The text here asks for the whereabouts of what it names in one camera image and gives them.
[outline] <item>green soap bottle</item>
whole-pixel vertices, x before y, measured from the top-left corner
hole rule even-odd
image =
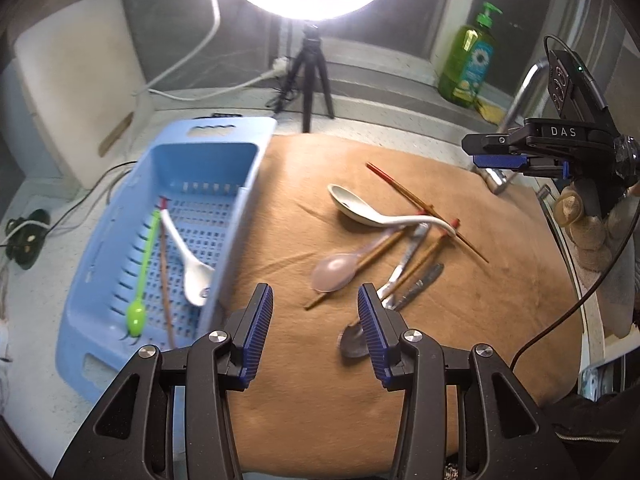
[[[492,11],[502,13],[498,7],[485,2],[484,12],[476,17],[478,25],[460,28],[438,83],[438,92],[442,97],[465,108],[476,102],[494,54]]]

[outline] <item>white spoon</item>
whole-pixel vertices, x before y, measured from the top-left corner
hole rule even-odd
[[[178,229],[175,228],[174,221],[171,220],[166,209],[160,210],[160,218],[164,228],[173,239],[182,256],[184,265],[184,295],[189,303],[195,306],[204,306],[209,295],[209,284],[213,277],[213,269],[203,264],[197,259],[184,243]]]
[[[415,216],[385,216],[373,209],[359,196],[348,189],[336,184],[327,186],[329,194],[336,207],[349,218],[364,225],[373,227],[390,227],[394,225],[434,224],[443,228],[451,236],[456,236],[456,230],[444,220],[427,215]]]

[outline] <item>faucet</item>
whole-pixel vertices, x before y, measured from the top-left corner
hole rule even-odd
[[[498,124],[498,129],[496,130],[497,134],[507,133],[509,127],[515,122],[529,89],[537,81],[540,74],[548,68],[549,60],[546,57],[542,57],[529,69],[529,72],[527,72],[527,75],[513,98],[510,108],[507,110],[507,113],[505,113],[500,124]],[[507,177],[503,170],[497,170],[495,168],[477,168],[475,165],[472,166],[472,170],[482,177],[485,184],[494,195],[500,195],[500,193],[507,189],[507,186],[517,175],[517,173],[513,173],[511,176]]]

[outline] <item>blue plastic basket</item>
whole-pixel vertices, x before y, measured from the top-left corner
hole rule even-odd
[[[222,322],[255,203],[258,168],[275,125],[270,118],[173,123],[120,186],[84,251],[58,336],[58,372],[85,399],[95,402],[103,393],[84,376],[87,356],[120,370],[142,345],[168,349],[158,240],[146,276],[147,317],[139,340],[126,336],[124,316],[134,299],[142,251],[160,196],[170,200],[169,212],[191,251],[215,268],[206,305],[190,305],[182,288],[182,261],[168,238],[176,345],[188,346]]]

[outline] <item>brown cloth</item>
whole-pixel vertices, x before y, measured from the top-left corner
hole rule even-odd
[[[371,363],[344,364],[338,334],[357,316],[363,282],[382,286],[406,249],[399,242],[346,288],[318,307],[310,274],[328,254],[350,252],[380,230],[347,219],[326,190],[339,184],[383,214],[415,209],[365,168],[372,162],[444,218],[490,261],[449,243],[445,270],[402,315],[442,345],[489,343],[509,363],[518,348],[575,301],[566,267],[532,189],[494,196],[482,179],[447,164],[336,137],[275,137],[260,169],[260,199],[236,283],[242,308],[258,282],[274,291],[273,319],[258,374],[230,411],[242,469],[299,478],[354,478],[388,471],[402,392],[388,393]],[[421,248],[436,237],[436,229]],[[567,394],[580,361],[580,314],[523,355],[516,372],[539,403]],[[454,391],[448,451],[457,449]]]

